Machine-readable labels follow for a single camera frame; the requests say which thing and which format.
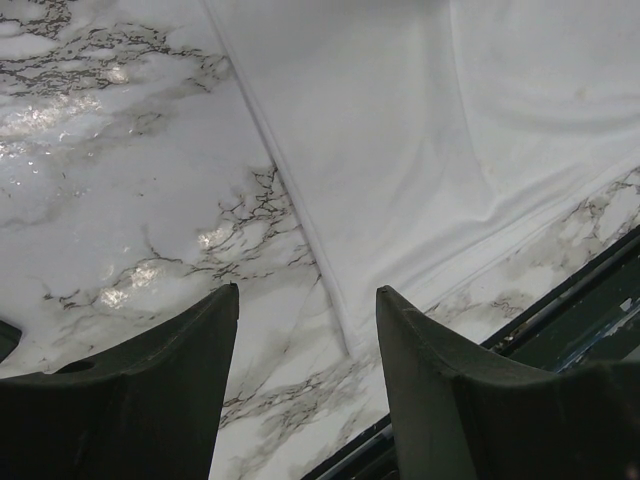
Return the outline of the white camisole garment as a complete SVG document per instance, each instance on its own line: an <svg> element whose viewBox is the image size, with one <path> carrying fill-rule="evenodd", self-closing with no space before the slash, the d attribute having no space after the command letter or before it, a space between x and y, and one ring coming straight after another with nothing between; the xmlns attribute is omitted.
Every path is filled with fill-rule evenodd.
<svg viewBox="0 0 640 480"><path fill-rule="evenodd" d="M639 163L635 1L213 1L345 343Z"/></svg>

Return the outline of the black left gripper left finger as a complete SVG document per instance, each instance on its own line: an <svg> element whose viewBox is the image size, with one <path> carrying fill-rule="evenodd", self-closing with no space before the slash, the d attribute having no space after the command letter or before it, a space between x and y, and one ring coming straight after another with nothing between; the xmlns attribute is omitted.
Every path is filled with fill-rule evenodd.
<svg viewBox="0 0 640 480"><path fill-rule="evenodd" d="M207 478L238 319L227 284L55 373L4 379L2 477Z"/></svg>

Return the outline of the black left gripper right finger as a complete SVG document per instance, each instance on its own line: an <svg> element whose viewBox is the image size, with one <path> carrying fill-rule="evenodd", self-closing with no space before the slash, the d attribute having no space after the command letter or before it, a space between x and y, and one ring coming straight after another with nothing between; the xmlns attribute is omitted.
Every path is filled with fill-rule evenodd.
<svg viewBox="0 0 640 480"><path fill-rule="evenodd" d="M635 479L639 366L555 374L495 354L391 287L376 324L403 479Z"/></svg>

